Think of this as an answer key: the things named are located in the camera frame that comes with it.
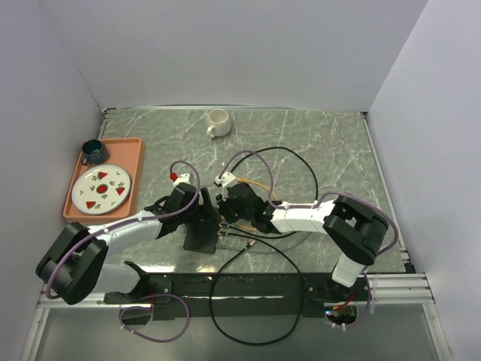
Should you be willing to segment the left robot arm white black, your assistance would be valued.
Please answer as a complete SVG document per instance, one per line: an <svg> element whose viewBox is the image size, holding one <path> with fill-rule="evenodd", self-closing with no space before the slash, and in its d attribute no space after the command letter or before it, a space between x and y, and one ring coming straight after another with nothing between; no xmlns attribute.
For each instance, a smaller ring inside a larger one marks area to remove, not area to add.
<svg viewBox="0 0 481 361"><path fill-rule="evenodd" d="M75 305L91 293L121 293L131 302L141 302L150 290L149 274L132 261L107 264L107 256L163 238L180 226L186 226L188 239L216 239L218 225L219 212L207 188L181 183L131 217L90 227L69 223L35 273L46 284L50 300Z"/></svg>

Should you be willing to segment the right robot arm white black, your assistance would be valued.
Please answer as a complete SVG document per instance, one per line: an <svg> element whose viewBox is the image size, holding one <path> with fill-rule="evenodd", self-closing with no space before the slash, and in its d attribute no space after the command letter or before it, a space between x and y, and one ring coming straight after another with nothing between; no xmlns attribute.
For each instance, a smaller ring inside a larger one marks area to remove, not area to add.
<svg viewBox="0 0 481 361"><path fill-rule="evenodd" d="M339 300L354 292L358 276L382 253L388 228L395 227L386 213L349 193L331 191L327 194L334 200L322 196L314 203L290 203L264 200L246 183L218 187L222 191L216 201L228 223L245 220L265 234L328 235L341 251L328 282L330 294Z"/></svg>

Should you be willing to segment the black network switch box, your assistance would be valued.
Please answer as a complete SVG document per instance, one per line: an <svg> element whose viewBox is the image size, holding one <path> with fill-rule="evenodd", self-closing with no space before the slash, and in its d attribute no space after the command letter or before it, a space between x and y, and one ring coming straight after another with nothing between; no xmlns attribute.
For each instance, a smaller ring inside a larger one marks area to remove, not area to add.
<svg viewBox="0 0 481 361"><path fill-rule="evenodd" d="M202 220L186 227L183 249L186 251L215 254L218 240L219 221Z"/></svg>

